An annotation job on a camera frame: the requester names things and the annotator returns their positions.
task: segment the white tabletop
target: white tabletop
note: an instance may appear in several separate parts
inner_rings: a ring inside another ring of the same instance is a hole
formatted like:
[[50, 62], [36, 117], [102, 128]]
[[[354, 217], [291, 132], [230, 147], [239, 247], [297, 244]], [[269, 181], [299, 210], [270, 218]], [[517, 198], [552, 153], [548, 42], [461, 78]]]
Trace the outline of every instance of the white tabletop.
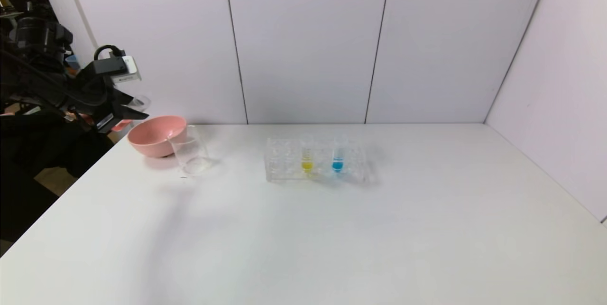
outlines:
[[[604, 305], [607, 229], [484, 125], [204, 126], [185, 179], [122, 140], [0, 259], [2, 305]], [[345, 132], [368, 184], [269, 183]]]

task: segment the white wall panel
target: white wall panel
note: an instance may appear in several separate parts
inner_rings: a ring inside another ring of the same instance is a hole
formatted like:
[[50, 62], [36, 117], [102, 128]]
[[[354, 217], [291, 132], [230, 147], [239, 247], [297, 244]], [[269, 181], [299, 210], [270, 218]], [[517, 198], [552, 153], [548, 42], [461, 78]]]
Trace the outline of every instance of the white wall panel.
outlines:
[[75, 0], [50, 0], [53, 11], [61, 25], [65, 26], [74, 35], [71, 47], [78, 57], [80, 65], [84, 67], [93, 60], [95, 43], [89, 35], [86, 24], [78, 11]]
[[607, 0], [540, 0], [487, 124], [607, 216]]
[[152, 100], [151, 115], [245, 123], [228, 0], [80, 0], [99, 45], [137, 62], [143, 82], [120, 85]]
[[230, 0], [250, 123], [362, 123], [384, 0]]
[[483, 122], [537, 0], [386, 0], [367, 122]]

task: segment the black cloth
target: black cloth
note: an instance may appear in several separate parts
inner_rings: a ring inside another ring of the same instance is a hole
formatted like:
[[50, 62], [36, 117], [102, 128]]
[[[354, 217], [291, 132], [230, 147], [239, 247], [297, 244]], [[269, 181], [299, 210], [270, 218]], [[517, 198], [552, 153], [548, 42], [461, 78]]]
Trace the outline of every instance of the black cloth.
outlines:
[[40, 111], [3, 116], [0, 238], [17, 240], [58, 198], [33, 178], [44, 168], [65, 167], [80, 177], [112, 147], [103, 134]]

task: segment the test tube with yellow liquid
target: test tube with yellow liquid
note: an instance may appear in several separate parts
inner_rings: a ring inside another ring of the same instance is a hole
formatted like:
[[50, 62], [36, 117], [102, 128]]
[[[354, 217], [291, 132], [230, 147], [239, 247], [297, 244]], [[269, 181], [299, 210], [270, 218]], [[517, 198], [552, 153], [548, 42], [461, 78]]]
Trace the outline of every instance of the test tube with yellow liquid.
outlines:
[[304, 134], [300, 138], [302, 148], [302, 170], [305, 173], [311, 173], [314, 169], [314, 138], [309, 134]]

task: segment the pink bowl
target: pink bowl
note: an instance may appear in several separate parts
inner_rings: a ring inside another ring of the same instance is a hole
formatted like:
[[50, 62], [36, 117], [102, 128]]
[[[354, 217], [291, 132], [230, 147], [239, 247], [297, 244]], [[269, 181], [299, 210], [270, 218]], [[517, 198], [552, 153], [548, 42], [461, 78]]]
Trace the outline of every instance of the pink bowl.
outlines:
[[156, 117], [135, 126], [126, 137], [144, 156], [165, 157], [173, 153], [173, 147], [167, 137], [178, 136], [187, 125], [184, 118], [175, 115]]

